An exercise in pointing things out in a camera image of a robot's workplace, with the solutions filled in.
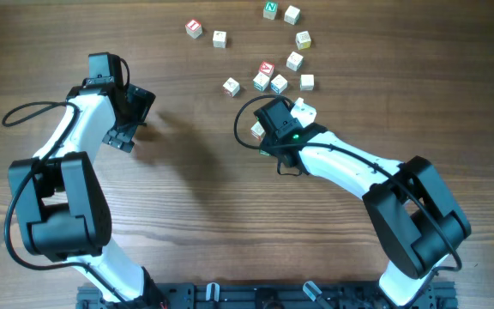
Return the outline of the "yellow edged wooden block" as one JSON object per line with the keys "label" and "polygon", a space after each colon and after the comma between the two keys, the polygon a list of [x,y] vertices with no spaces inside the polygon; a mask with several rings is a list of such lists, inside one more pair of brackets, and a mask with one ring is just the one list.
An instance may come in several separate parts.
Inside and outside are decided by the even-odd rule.
{"label": "yellow edged wooden block", "polygon": [[299,32],[295,36],[295,42],[299,50],[310,48],[311,36],[308,31]]}

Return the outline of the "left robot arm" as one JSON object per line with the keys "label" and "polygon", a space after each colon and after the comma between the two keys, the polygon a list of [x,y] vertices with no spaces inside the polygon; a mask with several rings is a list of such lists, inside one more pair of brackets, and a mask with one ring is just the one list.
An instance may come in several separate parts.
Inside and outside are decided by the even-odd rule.
{"label": "left robot arm", "polygon": [[155,95],[130,83],[129,66],[118,55],[91,54],[88,68],[61,101],[66,112],[47,143],[9,166],[4,243],[24,268],[79,270],[107,308],[166,308],[148,271],[112,238],[111,211],[93,169],[102,144],[132,150]]}

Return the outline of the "white number 2 block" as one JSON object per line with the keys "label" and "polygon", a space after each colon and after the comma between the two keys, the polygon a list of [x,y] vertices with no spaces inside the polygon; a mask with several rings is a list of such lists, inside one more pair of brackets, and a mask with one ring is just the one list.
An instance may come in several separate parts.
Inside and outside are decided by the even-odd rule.
{"label": "white number 2 block", "polygon": [[213,35],[213,46],[215,48],[226,48],[226,32],[225,31],[214,31]]}

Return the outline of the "blue edged picture block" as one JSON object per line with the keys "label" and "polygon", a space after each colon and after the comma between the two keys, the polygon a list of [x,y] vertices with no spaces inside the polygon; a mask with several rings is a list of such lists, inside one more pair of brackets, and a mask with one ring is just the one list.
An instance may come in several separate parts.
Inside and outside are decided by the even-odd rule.
{"label": "blue edged picture block", "polygon": [[271,82],[270,87],[276,94],[282,94],[288,86],[288,81],[281,74],[278,74]]}

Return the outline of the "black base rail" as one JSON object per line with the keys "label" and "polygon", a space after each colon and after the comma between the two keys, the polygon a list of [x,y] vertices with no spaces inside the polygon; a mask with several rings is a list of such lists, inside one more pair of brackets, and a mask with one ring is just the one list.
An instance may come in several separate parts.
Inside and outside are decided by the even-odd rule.
{"label": "black base rail", "polygon": [[[400,308],[392,305],[375,282],[319,284],[319,300],[312,300],[301,285],[195,285],[157,284],[167,299],[152,308]],[[96,287],[79,287],[75,308],[126,308],[111,306]],[[434,282],[409,308],[456,309],[459,302],[454,282]]]}

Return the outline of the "red A letter block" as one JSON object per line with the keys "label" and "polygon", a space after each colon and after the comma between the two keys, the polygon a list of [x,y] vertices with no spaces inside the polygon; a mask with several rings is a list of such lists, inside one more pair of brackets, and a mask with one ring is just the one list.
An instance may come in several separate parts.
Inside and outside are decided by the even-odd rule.
{"label": "red A letter block", "polygon": [[274,64],[267,62],[267,61],[263,61],[261,63],[261,65],[259,66],[258,71],[260,73],[264,74],[265,76],[272,77],[272,75],[274,73],[274,69],[275,69]]}

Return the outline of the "red Y letter block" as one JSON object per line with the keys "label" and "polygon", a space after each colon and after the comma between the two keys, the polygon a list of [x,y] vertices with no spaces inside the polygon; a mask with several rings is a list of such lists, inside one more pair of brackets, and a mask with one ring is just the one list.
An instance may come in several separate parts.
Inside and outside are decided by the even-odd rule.
{"label": "red Y letter block", "polygon": [[261,141],[265,136],[265,130],[259,122],[253,124],[250,128],[250,133],[258,141]]}

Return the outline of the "plain white wooden block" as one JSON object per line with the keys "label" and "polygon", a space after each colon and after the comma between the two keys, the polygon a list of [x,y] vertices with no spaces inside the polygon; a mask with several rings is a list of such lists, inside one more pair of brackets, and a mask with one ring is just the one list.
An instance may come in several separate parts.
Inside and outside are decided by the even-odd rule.
{"label": "plain white wooden block", "polygon": [[284,21],[291,25],[295,25],[298,22],[300,13],[301,11],[299,8],[290,5],[285,11]]}

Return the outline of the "green brown circle block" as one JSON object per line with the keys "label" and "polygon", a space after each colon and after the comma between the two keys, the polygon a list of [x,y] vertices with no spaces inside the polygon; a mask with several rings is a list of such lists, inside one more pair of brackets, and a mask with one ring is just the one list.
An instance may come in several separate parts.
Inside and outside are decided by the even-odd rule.
{"label": "green brown circle block", "polygon": [[265,150],[262,150],[262,149],[259,149],[259,154],[260,155],[270,156],[270,153],[268,153],[268,152],[266,152]]}

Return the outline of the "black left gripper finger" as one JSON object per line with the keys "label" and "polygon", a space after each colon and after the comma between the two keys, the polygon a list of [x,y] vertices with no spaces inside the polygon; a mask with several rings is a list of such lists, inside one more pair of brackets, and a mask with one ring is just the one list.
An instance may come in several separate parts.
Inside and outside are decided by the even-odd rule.
{"label": "black left gripper finger", "polygon": [[131,110],[132,119],[136,123],[145,122],[154,100],[154,93],[133,84],[129,85],[127,90],[127,102]]}
{"label": "black left gripper finger", "polygon": [[136,133],[136,128],[136,125],[114,126],[106,132],[102,142],[126,153],[130,153],[135,146],[132,139]]}

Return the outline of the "red I letter block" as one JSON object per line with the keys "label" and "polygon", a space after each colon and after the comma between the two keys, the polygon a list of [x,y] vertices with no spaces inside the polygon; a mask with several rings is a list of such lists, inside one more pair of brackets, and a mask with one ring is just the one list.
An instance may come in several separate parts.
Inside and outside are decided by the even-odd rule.
{"label": "red I letter block", "polygon": [[185,24],[187,34],[193,39],[197,39],[202,34],[202,24],[192,19]]}

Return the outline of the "green N letter block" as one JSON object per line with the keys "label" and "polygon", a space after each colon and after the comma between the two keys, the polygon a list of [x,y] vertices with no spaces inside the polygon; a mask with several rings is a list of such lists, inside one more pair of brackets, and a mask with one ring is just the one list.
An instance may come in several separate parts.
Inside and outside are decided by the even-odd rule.
{"label": "green N letter block", "polygon": [[263,7],[263,17],[269,20],[274,20],[277,16],[278,3],[267,1]]}

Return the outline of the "plain beige wooden block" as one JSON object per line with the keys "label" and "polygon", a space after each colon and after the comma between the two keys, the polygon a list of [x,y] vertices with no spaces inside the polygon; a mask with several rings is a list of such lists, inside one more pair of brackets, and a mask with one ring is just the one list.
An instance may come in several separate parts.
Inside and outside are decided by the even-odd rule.
{"label": "plain beige wooden block", "polygon": [[315,87],[315,77],[313,75],[301,75],[299,86],[301,91],[313,90]]}

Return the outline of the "green edged picture block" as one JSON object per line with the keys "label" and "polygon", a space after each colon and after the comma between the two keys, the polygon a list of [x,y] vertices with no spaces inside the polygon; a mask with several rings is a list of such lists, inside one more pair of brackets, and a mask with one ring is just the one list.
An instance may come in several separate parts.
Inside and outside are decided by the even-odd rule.
{"label": "green edged picture block", "polygon": [[260,92],[263,92],[268,87],[269,82],[270,78],[262,72],[258,72],[258,74],[253,78],[253,86]]}

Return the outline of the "red O letter block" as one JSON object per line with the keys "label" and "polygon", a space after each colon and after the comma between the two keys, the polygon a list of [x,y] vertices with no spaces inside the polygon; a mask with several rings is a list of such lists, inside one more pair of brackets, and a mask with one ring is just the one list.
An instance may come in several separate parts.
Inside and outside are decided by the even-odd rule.
{"label": "red O letter block", "polygon": [[240,88],[240,84],[232,77],[229,77],[223,84],[224,93],[230,97],[236,96],[239,93]]}

